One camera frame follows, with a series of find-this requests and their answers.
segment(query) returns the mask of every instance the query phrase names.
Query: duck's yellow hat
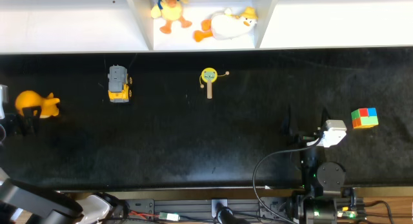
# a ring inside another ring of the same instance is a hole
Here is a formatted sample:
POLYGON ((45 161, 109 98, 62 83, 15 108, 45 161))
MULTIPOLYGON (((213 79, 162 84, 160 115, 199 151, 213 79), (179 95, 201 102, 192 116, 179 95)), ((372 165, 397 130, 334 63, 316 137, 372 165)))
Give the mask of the duck's yellow hat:
POLYGON ((252 7, 247 7, 245 11, 241 14, 241 17, 246 17, 250 19, 258 19, 256 15, 256 10, 252 7))

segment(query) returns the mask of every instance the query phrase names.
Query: black table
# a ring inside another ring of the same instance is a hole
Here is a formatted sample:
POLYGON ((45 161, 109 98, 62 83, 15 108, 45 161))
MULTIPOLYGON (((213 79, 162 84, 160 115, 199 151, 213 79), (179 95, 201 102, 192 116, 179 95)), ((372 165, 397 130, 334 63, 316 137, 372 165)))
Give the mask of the black table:
MULTIPOLYGON (((24 90, 60 98, 61 115, 37 136, 9 136, 0 167, 14 179, 54 189, 251 186, 263 156, 286 149, 279 134, 289 105, 301 130, 326 108, 347 137, 326 150, 346 185, 413 184, 413 49, 357 48, 169 54, 1 56, 11 102, 24 90), (129 105, 108 100, 108 67, 128 66, 129 105), (214 98, 202 69, 220 77, 214 98), (353 130, 351 111, 375 107, 379 126, 353 130)), ((300 186, 298 154, 273 157, 259 185, 300 186)))

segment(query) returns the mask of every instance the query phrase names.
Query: blue square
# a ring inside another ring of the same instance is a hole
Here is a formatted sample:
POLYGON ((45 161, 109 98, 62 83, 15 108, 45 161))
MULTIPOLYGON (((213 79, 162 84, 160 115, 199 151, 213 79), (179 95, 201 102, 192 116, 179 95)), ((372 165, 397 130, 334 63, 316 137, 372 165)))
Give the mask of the blue square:
POLYGON ((368 116, 369 116, 369 117, 371 117, 371 116, 377 116, 376 108, 368 108, 368 109, 367 109, 367 112, 368 112, 368 116))

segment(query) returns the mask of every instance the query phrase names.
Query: toy truck cab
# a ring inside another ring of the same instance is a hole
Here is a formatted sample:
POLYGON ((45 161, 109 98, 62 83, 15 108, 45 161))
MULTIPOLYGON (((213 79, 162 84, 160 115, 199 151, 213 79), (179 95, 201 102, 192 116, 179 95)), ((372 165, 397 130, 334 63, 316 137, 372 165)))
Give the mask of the toy truck cab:
POLYGON ((132 78, 123 66, 109 68, 109 100, 113 103, 126 103, 132 98, 132 78))

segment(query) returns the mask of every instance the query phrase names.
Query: rubik's cube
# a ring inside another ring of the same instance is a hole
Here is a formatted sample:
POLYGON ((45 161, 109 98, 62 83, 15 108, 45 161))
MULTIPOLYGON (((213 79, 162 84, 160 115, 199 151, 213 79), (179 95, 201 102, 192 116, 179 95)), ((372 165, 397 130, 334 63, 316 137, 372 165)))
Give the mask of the rubik's cube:
POLYGON ((370 128, 379 124, 375 108, 359 108, 351 113, 353 128, 370 128))

